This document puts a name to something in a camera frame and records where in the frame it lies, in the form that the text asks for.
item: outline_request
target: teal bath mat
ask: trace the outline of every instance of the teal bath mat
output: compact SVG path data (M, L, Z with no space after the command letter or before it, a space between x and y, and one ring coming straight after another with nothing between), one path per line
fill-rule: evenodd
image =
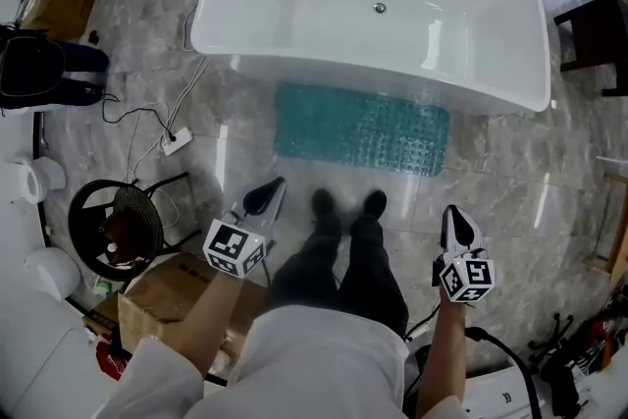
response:
M445 159L449 113L441 107L335 87L282 84L280 156L434 177Z

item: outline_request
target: marble floor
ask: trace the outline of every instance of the marble floor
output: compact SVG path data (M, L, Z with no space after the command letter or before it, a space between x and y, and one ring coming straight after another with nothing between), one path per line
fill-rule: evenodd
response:
M112 60L108 91L124 100L107 105L108 117L149 102L174 105L202 59L183 50L183 24L196 1L96 0L88 31L98 30L99 47ZM386 247L411 320L429 314L437 299L430 280L440 217L448 204L458 204L483 229L498 273L495 291L468 309L469 323L483 326L525 355L528 340L550 332L554 312L582 321L600 308L608 290L607 278L585 267L582 258L593 251L598 236L601 253L612 242L612 225L602 226L602 214L609 193L614 201L609 214L620 207L621 193L602 179L603 171L613 167L596 156L628 158L623 129L628 126L628 99L600 98L602 87L614 85L610 68L561 74L561 47L569 46L569 34L551 22L586 1L544 0L551 106L521 116L452 113L445 168L434 178L275 156L276 84L251 81L211 62L175 121L175 130L193 130L194 141L171 157L153 150L136 175L147 186L190 172L188 181L167 188L181 211L179 222L166 230L174 240L199 227L206 230L245 183L282 174L288 195L275 227L278 245L268 259L271 272L310 232L308 200L314 188L328 187L346 212L355 210L371 189L383 189L390 202L382 219ZM165 115L164 105L155 107ZM107 125L95 105L46 113L45 125L48 155L68 174L68 187L45 202L49 231L53 242L74 253L66 224L72 196L87 182L125 176L135 117ZM144 114L139 119L130 166L159 133L154 117ZM156 196L156 203L163 222L173 222L176 213L167 198ZM195 241L187 249L198 252L200 245ZM347 250L344 241L339 275ZM87 285L93 282L89 271L83 268L83 274ZM253 278L263 282L261 271ZM86 304L97 301L87 287L77 298ZM499 351L469 342L471 368L502 361Z

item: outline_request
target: person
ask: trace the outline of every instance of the person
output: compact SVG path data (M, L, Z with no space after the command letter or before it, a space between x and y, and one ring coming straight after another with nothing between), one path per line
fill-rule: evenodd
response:
M350 263L332 268L340 219L324 189L312 197L316 228L271 282L229 384L203 397L242 280L217 273L164 343L144 339L98 419L402 418L408 310L389 266L377 190L351 226ZM417 418L466 417L464 307L441 289L441 310L418 393Z

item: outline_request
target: wooden furniture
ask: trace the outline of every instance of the wooden furniture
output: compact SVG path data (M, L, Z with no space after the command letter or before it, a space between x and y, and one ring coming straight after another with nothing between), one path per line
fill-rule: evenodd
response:
M609 274L610 282L614 285L628 271L628 178L609 173L604 173L604 177L608 180L624 183L626 195L610 255L608 258L596 255L585 260L585 264Z
M571 22L576 59L562 63L562 72L612 63L617 87L603 89L602 96L628 96L628 36L620 0L593 0L556 16L558 26Z

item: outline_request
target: black shoe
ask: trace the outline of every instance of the black shoe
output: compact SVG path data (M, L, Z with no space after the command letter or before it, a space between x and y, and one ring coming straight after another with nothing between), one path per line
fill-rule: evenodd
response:
M334 197L325 188L319 188L312 194L312 211L317 219L328 213L334 213L336 202Z
M386 210L386 195L382 190L374 190L364 201L364 207L362 211L367 215L373 215L376 219L379 218Z

